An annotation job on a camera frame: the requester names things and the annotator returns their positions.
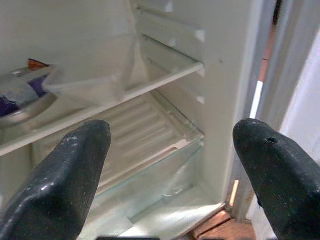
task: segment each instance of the white plastic wall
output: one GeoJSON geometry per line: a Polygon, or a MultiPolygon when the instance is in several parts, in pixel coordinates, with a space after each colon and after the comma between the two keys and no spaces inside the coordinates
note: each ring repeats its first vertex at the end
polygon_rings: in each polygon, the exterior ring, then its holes
{"type": "Polygon", "coordinates": [[[50,62],[90,40],[130,34],[128,0],[0,0],[0,73],[50,62]]]}

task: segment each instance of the white plastic shelf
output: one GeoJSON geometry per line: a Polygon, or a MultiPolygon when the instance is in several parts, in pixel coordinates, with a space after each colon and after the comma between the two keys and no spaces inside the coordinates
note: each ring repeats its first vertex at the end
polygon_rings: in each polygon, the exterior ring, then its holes
{"type": "Polygon", "coordinates": [[[76,108],[75,102],[59,98],[48,110],[34,119],[3,129],[0,132],[0,157],[187,75],[204,71],[201,62],[150,37],[143,37],[140,45],[141,48],[135,51],[135,64],[128,80],[129,87],[120,100],[104,102],[100,106],[76,108]],[[151,59],[156,61],[157,66],[162,66],[163,70],[154,67],[151,59]]]}

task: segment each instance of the black rubber tip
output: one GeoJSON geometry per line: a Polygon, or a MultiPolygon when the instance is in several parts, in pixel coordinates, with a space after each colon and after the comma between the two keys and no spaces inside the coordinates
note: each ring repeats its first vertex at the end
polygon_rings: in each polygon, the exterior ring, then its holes
{"type": "Polygon", "coordinates": [[[320,167],[293,140],[256,119],[233,130],[235,150],[279,239],[320,239],[320,167]]]}
{"type": "Polygon", "coordinates": [[[95,197],[111,143],[109,124],[84,123],[32,172],[0,216],[0,240],[74,240],[95,197]]]}

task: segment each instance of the refrigerator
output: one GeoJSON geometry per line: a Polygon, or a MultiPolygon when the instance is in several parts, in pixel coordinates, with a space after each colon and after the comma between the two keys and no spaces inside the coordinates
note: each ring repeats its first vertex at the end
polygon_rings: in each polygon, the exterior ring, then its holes
{"type": "Polygon", "coordinates": [[[111,146],[78,239],[172,239],[224,208],[239,174],[232,131],[249,117],[274,6],[0,0],[0,72],[49,64],[56,97],[0,130],[0,206],[66,133],[102,119],[111,146]]]}

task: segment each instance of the wooden floor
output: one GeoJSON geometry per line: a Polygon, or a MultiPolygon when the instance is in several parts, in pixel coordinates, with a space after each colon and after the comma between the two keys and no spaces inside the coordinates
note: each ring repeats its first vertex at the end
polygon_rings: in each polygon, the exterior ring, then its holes
{"type": "Polygon", "coordinates": [[[190,235],[196,240],[256,240],[251,224],[237,223],[224,210],[197,227],[190,235]]]}

